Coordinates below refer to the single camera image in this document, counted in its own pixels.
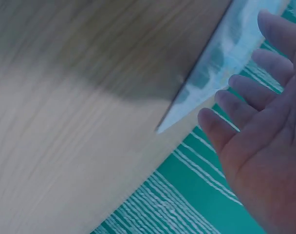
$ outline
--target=palm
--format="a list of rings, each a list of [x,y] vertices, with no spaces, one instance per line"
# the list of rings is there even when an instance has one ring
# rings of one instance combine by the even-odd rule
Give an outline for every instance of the palm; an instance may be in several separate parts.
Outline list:
[[[251,79],[233,76],[216,101],[237,132],[208,109],[199,123],[208,134],[231,187],[269,231],[296,233],[296,25],[262,12],[259,27],[288,59],[257,50],[254,61],[283,87],[278,95]]]

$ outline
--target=white stripe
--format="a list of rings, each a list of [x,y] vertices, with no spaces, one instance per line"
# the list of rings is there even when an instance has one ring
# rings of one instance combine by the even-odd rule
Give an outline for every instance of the white stripe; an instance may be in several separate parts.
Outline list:
[[[97,230],[100,234],[109,234],[109,232],[103,226],[99,226]]]
[[[259,83],[261,83],[263,86],[267,87],[268,89],[273,91],[273,88],[270,87],[268,84],[266,84],[264,81],[262,81],[258,76],[255,76],[252,72],[250,72],[247,68],[244,68],[244,71],[250,75],[253,79],[257,80]]]
[[[237,201],[236,199],[234,199],[233,197],[231,197],[230,195],[228,195],[227,193],[225,193],[225,191],[223,189],[218,188],[216,185],[214,185],[212,182],[210,182],[207,178],[205,178],[205,176],[199,172],[199,170],[197,170],[197,165],[195,167],[192,167],[189,165],[188,161],[190,161],[188,158],[184,159],[181,156],[179,156],[178,154],[176,154],[175,152],[173,152],[174,156],[180,160],[183,164],[185,164],[190,170],[192,170],[193,172],[195,172],[200,178],[202,178],[208,185],[210,185],[211,187],[213,187],[214,189],[216,189],[217,191],[220,191],[223,195],[225,195],[227,198],[229,198],[230,200],[238,203],[239,205],[242,205],[239,201]]]
[[[113,225],[115,227],[117,227],[117,230],[118,230],[119,233],[121,233],[121,234],[127,234],[127,232],[124,230],[124,228],[122,228],[120,226],[120,224],[117,221],[115,221],[115,219],[113,219],[112,215],[109,216],[109,219],[113,223]]]
[[[107,225],[115,232],[115,233],[121,233],[117,228],[116,226],[114,225],[111,217],[109,216],[106,221]]]
[[[122,214],[123,218],[131,225],[132,229],[136,229],[137,232],[140,231],[141,227],[134,221],[134,219],[129,215],[131,211],[128,207],[126,207],[125,203],[123,203],[120,208],[119,212]]]
[[[152,203],[152,206],[157,209],[162,216],[162,220],[167,223],[167,225],[177,233],[185,233],[184,228],[177,221],[176,217],[172,216],[167,209],[164,208],[162,201],[146,186],[142,185],[140,187],[141,195],[148,198],[148,202]]]
[[[238,132],[240,131],[239,128],[237,128],[232,122],[227,120],[224,116],[222,116],[220,113],[218,113],[216,110],[212,109],[215,114],[217,114],[219,117],[221,117],[223,120],[225,120],[230,126],[232,126],[234,129],[236,129]]]
[[[131,209],[133,209],[135,212],[137,212],[140,215],[140,219],[143,220],[143,222],[148,227],[150,227],[150,229],[152,230],[152,233],[160,233],[161,230],[160,229],[157,230],[157,227],[156,227],[155,223],[151,220],[151,218],[149,218],[145,214],[145,212],[143,211],[143,209],[140,209],[138,207],[138,205],[131,199],[131,197],[127,200],[127,202],[129,202],[129,206],[131,207]]]
[[[157,192],[160,194],[160,196],[161,196],[164,200],[166,200],[168,203],[170,203],[170,204],[173,206],[173,208],[175,209],[175,211],[174,211],[175,214],[177,215],[177,217],[179,217],[179,219],[180,219],[181,222],[184,224],[184,226],[186,226],[186,227],[187,227],[192,233],[195,233],[194,230],[192,230],[192,229],[190,228],[190,226],[189,226],[188,224],[186,224],[186,222],[183,220],[183,218],[186,219],[187,222],[189,222],[189,223],[192,225],[192,227],[197,231],[197,233],[203,233],[203,232],[197,227],[197,225],[194,223],[194,221],[191,220],[188,216],[186,216],[186,214],[185,214],[184,212],[182,212],[182,210],[184,210],[183,207],[179,207],[179,206],[177,205],[177,202],[176,202],[176,201],[175,201],[175,202],[171,201],[171,199],[169,199],[169,198],[165,195],[165,193],[161,192],[161,190],[158,189],[158,187],[159,187],[158,184],[155,184],[154,181],[152,181],[152,179],[148,179],[148,180],[146,180],[146,182],[147,182],[147,183],[149,184],[149,186],[151,186],[155,191],[157,191]]]
[[[129,225],[126,224],[122,219],[120,219],[119,216],[117,216],[115,213],[112,213],[112,216],[118,220],[118,222],[120,222],[123,226],[124,226],[124,229],[128,230],[129,232],[132,232]]]
[[[216,171],[221,177],[225,178],[224,174],[218,170],[218,168],[216,168],[210,161],[208,161],[206,158],[204,158],[203,156],[201,156],[198,152],[196,152],[194,149],[192,149],[190,146],[188,146],[185,143],[181,143],[181,145],[187,149],[189,149],[190,152],[192,152],[193,154],[195,154],[198,158],[200,158],[203,162],[205,162],[207,165],[209,165],[214,171]]]
[[[134,199],[135,202],[138,203],[138,205],[140,207],[142,207],[144,209],[145,212],[147,212],[157,223],[160,224],[161,227],[163,227],[163,229],[166,230],[166,233],[169,233],[169,229],[167,228],[167,226],[165,226],[156,216],[156,212],[152,209],[152,207],[146,202],[146,200],[142,199],[141,196],[137,195],[137,192],[133,193],[133,195],[131,196],[132,199]]]
[[[184,196],[158,171],[153,173],[153,176],[156,177],[156,180],[160,183],[163,182],[166,189],[170,189],[174,192],[174,194],[179,197],[179,199],[185,203],[186,207],[188,207],[196,216],[200,217],[208,226],[210,226],[216,233],[220,234],[220,232],[202,216],[189,202],[184,198]]]
[[[126,200],[124,202],[124,205],[126,207],[129,208],[129,210],[131,211],[130,214],[132,215],[132,217],[135,219],[135,222],[139,223],[140,227],[142,227],[143,229],[146,229],[146,231],[148,233],[152,233],[151,230],[149,230],[149,228],[147,227],[148,225],[150,225],[148,222],[143,222],[142,219],[142,214],[141,211],[137,210],[136,207],[132,206],[128,200]]]
[[[192,136],[194,138],[196,138],[197,140],[199,140],[203,145],[205,145],[207,148],[209,148],[211,151],[213,151],[214,153],[216,153],[216,151],[214,150],[214,148],[206,142],[206,140],[204,140],[203,138],[199,137],[195,132],[191,132]]]
[[[155,175],[152,175],[148,180],[151,180],[152,183],[156,184],[160,188],[160,191],[166,191],[166,194],[169,197],[169,202],[173,206],[178,206],[183,213],[186,214],[186,219],[194,226],[192,222],[196,222],[201,228],[203,228],[206,232],[209,232],[209,230],[212,230],[206,223],[204,223],[197,215],[195,215],[186,204],[183,203],[175,194],[173,191],[168,189],[163,183],[159,181],[159,178],[157,178]]]
[[[214,182],[215,184],[217,184],[218,186],[220,186],[226,193],[230,194],[231,196],[234,196],[235,198],[236,195],[230,191],[229,189],[227,189],[225,186],[223,186],[221,183],[219,183],[217,180],[215,180],[209,173],[207,173],[205,170],[203,170],[198,164],[196,164],[194,161],[192,161],[191,159],[189,159],[185,154],[183,154],[179,149],[175,149],[174,151],[176,151],[179,156],[181,156],[183,159],[185,159],[187,162],[189,162],[192,166],[194,166],[197,170],[199,170],[201,173],[203,173],[206,177],[208,177],[212,182]]]
[[[155,208],[156,211],[160,213],[162,216],[162,221],[164,221],[175,233],[182,233],[184,232],[182,228],[177,226],[176,224],[178,223],[177,220],[175,219],[174,221],[172,220],[173,217],[170,216],[170,214],[166,214],[166,210],[164,207],[156,201],[156,199],[151,195],[152,192],[150,189],[148,189],[145,185],[142,185],[139,190],[141,191],[141,196],[146,197],[147,202],[151,204],[152,207]]]

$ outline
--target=wooden surface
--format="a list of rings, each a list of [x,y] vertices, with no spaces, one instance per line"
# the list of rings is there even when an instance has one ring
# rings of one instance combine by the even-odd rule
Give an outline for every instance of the wooden surface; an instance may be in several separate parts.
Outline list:
[[[0,1],[0,234],[89,233],[144,181],[229,2]]]

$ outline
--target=teal striped fabric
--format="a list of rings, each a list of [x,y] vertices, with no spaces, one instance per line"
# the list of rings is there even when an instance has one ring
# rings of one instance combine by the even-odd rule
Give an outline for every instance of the teal striped fabric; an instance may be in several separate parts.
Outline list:
[[[283,17],[296,22],[296,0]],[[272,50],[268,42],[262,48]],[[253,62],[241,75],[270,89],[281,87]],[[215,105],[213,110],[226,119]],[[199,127],[93,234],[261,234],[262,228],[229,188],[215,150]]]

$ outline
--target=wood grain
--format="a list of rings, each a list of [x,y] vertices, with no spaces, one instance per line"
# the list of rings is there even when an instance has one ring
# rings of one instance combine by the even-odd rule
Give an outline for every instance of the wood grain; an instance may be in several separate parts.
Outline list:
[[[89,233],[196,124],[154,130],[230,0],[0,1],[0,233]]]

